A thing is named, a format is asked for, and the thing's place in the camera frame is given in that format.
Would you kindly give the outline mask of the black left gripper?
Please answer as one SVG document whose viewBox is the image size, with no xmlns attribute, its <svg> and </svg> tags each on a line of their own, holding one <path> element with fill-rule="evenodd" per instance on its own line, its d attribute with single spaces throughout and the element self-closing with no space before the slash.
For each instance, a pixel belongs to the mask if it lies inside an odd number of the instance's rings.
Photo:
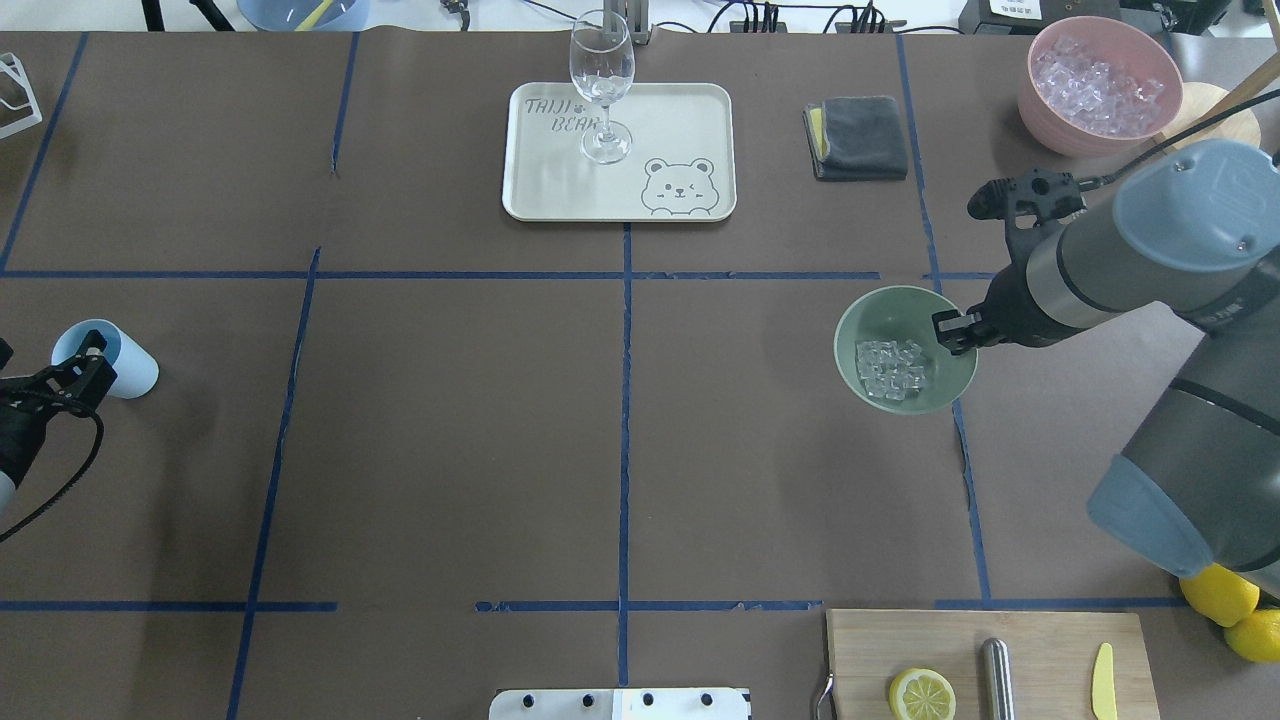
<svg viewBox="0 0 1280 720">
<path fill-rule="evenodd" d="M 1 470 L 19 486 L 44 446 L 47 424 L 60 413 L 91 416 L 116 379 L 108 341 L 84 332 L 69 359 L 31 375 L 1 379 Z"/>
</svg>

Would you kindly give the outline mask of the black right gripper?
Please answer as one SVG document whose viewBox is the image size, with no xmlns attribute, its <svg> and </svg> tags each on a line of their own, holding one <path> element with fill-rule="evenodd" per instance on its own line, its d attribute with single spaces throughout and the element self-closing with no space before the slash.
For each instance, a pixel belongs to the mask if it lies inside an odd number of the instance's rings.
<svg viewBox="0 0 1280 720">
<path fill-rule="evenodd" d="M 1033 252 L 1048 249 L 1065 229 L 1062 219 L 1084 208 L 1075 177 L 1065 172 L 1029 170 L 979 187 L 966 210 L 974 219 L 1004 223 L 1010 264 L 991 281 L 980 304 L 965 313 L 952 309 L 932 315 L 937 342 L 963 356 L 1004 343 L 1043 348 L 1080 333 L 1051 318 L 1033 299 L 1027 270 Z"/>
</svg>

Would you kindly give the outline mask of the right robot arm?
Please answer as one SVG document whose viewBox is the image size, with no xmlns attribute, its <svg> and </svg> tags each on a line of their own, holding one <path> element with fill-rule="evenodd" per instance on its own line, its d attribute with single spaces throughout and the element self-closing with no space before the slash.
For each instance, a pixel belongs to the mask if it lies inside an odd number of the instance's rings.
<svg viewBox="0 0 1280 720">
<path fill-rule="evenodd" d="M 1217 565 L 1277 593 L 1277 168 L 1207 138 L 1133 170 L 1074 220 L 1070 176 L 977 192 L 1009 264 L 980 302 L 927 327 L 954 356 L 1044 348 L 1160 306 L 1198 334 L 1087 502 L 1091 520 L 1175 577 Z"/>
</svg>

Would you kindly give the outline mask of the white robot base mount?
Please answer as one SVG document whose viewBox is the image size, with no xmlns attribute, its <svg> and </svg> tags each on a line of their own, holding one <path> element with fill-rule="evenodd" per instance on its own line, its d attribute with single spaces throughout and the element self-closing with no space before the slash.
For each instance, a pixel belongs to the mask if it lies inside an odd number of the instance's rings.
<svg viewBox="0 0 1280 720">
<path fill-rule="evenodd" d="M 751 719 L 746 689 L 650 687 L 508 689 L 492 700 L 489 719 Z"/>
</svg>

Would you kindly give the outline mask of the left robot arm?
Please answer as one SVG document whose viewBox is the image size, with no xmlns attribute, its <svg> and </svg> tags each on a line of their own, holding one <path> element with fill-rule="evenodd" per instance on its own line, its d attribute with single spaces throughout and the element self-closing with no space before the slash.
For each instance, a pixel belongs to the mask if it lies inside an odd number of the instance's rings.
<svg viewBox="0 0 1280 720">
<path fill-rule="evenodd" d="M 31 375 L 1 380 L 3 506 L 20 487 L 44 446 L 47 424 L 59 414 L 88 418 L 95 424 L 93 445 L 70 479 L 27 518 L 3 533 L 8 539 L 47 511 L 92 466 L 102 445 L 105 425 L 99 406 L 116 379 L 108 360 L 108 341 L 96 329 L 84 333 L 79 347 L 65 360 Z"/>
</svg>

